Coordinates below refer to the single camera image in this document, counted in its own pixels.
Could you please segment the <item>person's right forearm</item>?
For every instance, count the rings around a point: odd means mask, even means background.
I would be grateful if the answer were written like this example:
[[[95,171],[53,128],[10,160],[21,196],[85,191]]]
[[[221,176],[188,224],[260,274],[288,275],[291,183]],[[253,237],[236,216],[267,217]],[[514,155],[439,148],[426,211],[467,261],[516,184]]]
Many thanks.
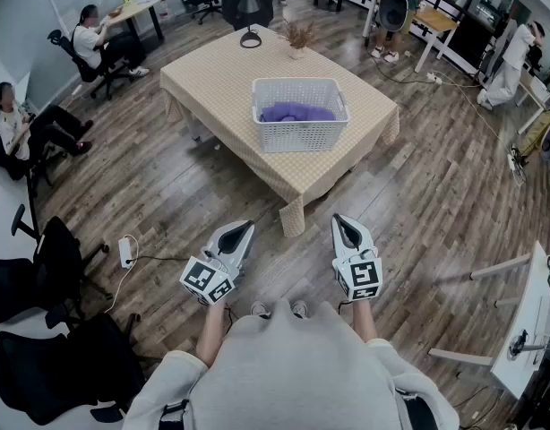
[[[378,339],[372,308],[369,299],[358,300],[352,303],[353,324],[355,333],[363,342]]]

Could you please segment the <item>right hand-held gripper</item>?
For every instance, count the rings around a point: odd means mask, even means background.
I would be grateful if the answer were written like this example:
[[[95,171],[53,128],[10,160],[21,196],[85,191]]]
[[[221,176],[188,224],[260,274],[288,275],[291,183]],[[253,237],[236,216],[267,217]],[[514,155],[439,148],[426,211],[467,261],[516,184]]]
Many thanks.
[[[343,214],[331,218],[331,234],[335,258],[335,278],[348,302],[378,297],[382,289],[382,260],[374,246],[370,231],[360,222]],[[370,248],[349,258],[347,248]]]

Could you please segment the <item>round wooden table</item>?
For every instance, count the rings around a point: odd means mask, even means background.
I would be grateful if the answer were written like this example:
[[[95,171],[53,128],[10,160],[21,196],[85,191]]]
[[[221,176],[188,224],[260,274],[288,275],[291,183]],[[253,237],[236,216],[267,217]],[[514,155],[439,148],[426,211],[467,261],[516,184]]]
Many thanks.
[[[156,37],[159,41],[163,41],[165,38],[159,25],[158,15],[155,11],[155,5],[161,3],[162,1],[163,0],[130,0],[127,3],[124,3],[118,15],[107,15],[102,19],[102,22],[109,26],[125,22],[130,33],[136,39],[140,39],[139,33],[135,28],[133,19],[139,14],[148,11],[152,20],[152,25],[153,29],[155,30]]]

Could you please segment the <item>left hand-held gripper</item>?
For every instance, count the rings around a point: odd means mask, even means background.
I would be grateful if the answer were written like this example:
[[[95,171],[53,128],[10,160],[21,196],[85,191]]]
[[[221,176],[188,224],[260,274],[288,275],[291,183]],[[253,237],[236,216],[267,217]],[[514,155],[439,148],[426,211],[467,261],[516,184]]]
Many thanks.
[[[254,237],[251,220],[234,221],[215,231],[197,256],[191,256],[180,283],[205,305],[216,305],[236,288]]]

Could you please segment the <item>white pod-shaped device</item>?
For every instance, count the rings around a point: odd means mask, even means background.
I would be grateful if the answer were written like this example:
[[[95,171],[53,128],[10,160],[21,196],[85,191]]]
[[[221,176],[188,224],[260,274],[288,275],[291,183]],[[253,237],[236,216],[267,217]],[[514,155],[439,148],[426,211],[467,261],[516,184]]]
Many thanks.
[[[410,0],[381,0],[378,18],[380,26],[387,31],[400,31],[408,17]]]

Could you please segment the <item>black clamp mount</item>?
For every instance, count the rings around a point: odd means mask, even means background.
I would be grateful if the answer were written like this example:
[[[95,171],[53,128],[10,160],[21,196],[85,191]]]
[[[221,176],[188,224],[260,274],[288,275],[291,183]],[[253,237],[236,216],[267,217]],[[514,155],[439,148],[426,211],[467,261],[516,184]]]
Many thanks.
[[[543,351],[549,344],[550,335],[539,333],[530,335],[526,330],[515,337],[507,349],[507,357],[513,361],[524,352]]]

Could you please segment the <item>black office chair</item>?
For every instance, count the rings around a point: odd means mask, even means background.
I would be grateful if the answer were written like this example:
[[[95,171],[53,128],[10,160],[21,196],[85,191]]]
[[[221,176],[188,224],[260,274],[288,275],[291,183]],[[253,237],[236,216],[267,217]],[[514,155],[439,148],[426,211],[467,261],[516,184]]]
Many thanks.
[[[46,310],[73,301],[75,311],[83,316],[81,309],[81,287],[88,285],[100,293],[107,301],[114,296],[94,283],[85,273],[87,266],[99,254],[107,254],[110,247],[106,243],[96,247],[86,256],[81,253],[81,243],[70,229],[57,216],[50,219],[43,232],[28,226],[23,220],[25,206],[20,205],[13,218],[11,233],[22,231],[37,242],[33,264],[37,270],[37,295]]]
[[[98,314],[48,339],[0,331],[1,400],[40,426],[84,405],[100,423],[122,420],[145,384],[130,343],[139,321],[131,314],[121,331],[109,314]]]
[[[124,70],[128,67],[127,63],[122,63],[119,67],[116,67],[114,64],[108,64],[92,69],[84,59],[77,55],[72,47],[71,41],[62,34],[61,30],[52,30],[48,34],[47,39],[53,45],[62,48],[63,51],[71,57],[84,82],[93,83],[97,78],[102,78],[99,85],[90,92],[90,97],[92,99],[95,99],[97,97],[97,92],[105,86],[106,99],[111,100],[111,86],[114,80],[127,79],[129,82],[133,82],[132,75],[124,73]]]

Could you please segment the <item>person's left forearm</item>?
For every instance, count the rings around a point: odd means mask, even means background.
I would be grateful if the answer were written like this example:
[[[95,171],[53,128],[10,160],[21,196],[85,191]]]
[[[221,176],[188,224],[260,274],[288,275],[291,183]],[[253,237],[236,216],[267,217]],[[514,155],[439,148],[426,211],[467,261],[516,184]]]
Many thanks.
[[[226,300],[222,299],[207,308],[202,332],[195,347],[195,356],[207,367],[214,363],[224,339],[226,307]]]

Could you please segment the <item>person's grey sweatshirt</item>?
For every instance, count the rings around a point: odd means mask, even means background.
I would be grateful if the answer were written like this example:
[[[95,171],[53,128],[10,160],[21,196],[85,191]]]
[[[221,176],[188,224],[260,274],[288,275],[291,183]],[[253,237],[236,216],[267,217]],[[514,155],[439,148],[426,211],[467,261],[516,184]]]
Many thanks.
[[[390,344],[363,342],[353,311],[328,303],[296,318],[238,319],[211,367],[168,352],[134,398],[123,430],[459,430],[436,384]]]

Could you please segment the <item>dried plant in vase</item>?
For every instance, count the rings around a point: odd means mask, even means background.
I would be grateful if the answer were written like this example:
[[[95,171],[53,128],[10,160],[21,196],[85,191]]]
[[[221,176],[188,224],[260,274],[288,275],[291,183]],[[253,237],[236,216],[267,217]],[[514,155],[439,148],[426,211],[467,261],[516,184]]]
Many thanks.
[[[305,49],[314,38],[314,24],[300,21],[283,20],[280,36],[288,43],[288,54],[298,60],[305,55]]]

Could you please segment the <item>purple garment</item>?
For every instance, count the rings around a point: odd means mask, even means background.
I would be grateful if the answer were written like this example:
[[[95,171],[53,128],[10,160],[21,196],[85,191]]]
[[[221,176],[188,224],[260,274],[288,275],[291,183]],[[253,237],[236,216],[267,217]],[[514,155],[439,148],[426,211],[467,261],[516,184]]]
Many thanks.
[[[264,107],[261,122],[314,122],[335,121],[335,115],[325,107],[316,107],[298,102],[276,102]]]

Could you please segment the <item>wooden top white table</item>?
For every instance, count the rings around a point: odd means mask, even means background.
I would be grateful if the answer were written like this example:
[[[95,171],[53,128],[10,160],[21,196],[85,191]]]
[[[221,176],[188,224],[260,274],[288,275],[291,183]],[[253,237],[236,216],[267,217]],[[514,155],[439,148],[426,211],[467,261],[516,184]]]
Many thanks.
[[[372,2],[373,5],[368,10],[368,13],[366,16],[365,27],[363,30],[363,37],[365,39],[366,47],[368,46],[368,42],[370,40],[371,27],[376,22],[379,3],[380,2],[377,2],[377,0],[374,0]],[[450,17],[444,15],[443,13],[440,13],[437,9],[433,8],[432,6],[425,4],[425,0],[422,2],[419,9],[417,10],[417,14],[414,20],[421,22],[433,33],[431,38],[428,40],[428,43],[426,44],[426,47],[423,50],[423,53],[419,58],[417,65],[415,67],[415,72],[418,73],[422,69],[422,66],[428,56],[428,53],[432,49],[435,41],[438,39],[438,35],[443,32],[448,32],[449,35],[447,36],[445,42],[442,44],[442,47],[439,49],[437,59],[440,59],[443,55],[446,54],[446,50],[448,48],[450,40],[454,35],[455,30],[458,28],[459,24],[455,22],[453,19],[451,19]]]

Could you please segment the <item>beige checked tablecloth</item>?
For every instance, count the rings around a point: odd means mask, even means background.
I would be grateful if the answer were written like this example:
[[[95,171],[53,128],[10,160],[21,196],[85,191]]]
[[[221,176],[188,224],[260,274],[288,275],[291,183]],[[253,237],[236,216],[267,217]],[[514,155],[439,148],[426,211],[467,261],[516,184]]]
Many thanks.
[[[305,231],[304,207],[327,193],[379,139],[400,132],[397,104],[367,82],[312,49],[297,60],[274,31],[259,28],[262,44],[243,48],[237,31],[184,55],[160,70],[166,115],[193,137],[207,128],[285,202],[285,236]],[[267,153],[252,114],[253,82],[260,78],[328,78],[337,82],[350,117],[331,150]]]

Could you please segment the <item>white plastic laundry basket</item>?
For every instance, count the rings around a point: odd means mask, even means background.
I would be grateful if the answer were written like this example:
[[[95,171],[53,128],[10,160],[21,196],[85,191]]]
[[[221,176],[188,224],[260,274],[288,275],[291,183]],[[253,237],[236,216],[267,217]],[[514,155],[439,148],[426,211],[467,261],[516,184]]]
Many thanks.
[[[327,108],[336,120],[261,122],[262,109],[276,102]],[[252,115],[262,150],[268,153],[328,151],[350,121],[347,102],[332,78],[258,78],[252,84]]]

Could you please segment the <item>white desk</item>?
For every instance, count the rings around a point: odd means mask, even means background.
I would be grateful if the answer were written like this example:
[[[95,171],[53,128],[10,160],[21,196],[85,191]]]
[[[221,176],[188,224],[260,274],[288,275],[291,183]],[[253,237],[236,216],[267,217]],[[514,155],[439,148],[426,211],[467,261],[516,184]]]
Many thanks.
[[[508,359],[507,349],[511,341],[523,330],[530,335],[539,333],[550,335],[550,269],[547,264],[546,251],[539,242],[535,242],[528,254],[469,274],[469,279],[475,281],[503,275],[507,271],[518,268],[528,269],[525,286],[520,296],[494,302],[495,308],[507,305],[515,307],[509,329],[496,356],[477,356],[439,348],[431,348],[428,355],[466,366],[482,367],[484,372],[471,375],[469,377],[471,381],[507,391],[515,399],[521,398],[532,376],[538,371],[548,345],[543,351],[524,352],[513,361]]]

